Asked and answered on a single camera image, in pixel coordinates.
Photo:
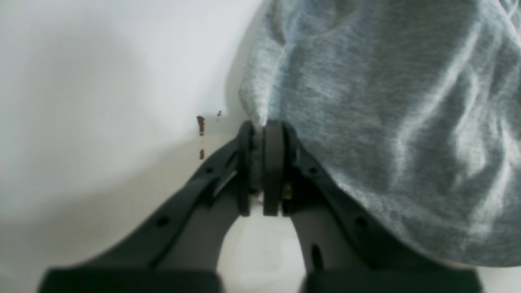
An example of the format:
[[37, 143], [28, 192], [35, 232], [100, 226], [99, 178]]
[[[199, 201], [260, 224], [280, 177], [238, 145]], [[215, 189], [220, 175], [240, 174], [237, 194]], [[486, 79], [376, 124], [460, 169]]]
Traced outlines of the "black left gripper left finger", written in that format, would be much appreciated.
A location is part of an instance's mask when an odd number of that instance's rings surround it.
[[188, 182], [122, 241], [93, 259], [46, 273], [41, 293], [221, 293], [223, 240], [250, 214], [250, 150], [244, 122]]

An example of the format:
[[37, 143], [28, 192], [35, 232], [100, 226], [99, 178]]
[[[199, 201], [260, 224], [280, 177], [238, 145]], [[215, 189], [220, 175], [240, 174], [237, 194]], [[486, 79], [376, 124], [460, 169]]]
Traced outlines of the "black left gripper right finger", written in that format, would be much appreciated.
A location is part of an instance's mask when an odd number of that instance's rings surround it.
[[333, 182], [272, 120], [263, 129], [264, 214], [291, 219], [306, 276], [302, 293], [480, 293], [472, 270], [450, 269], [399, 241]]

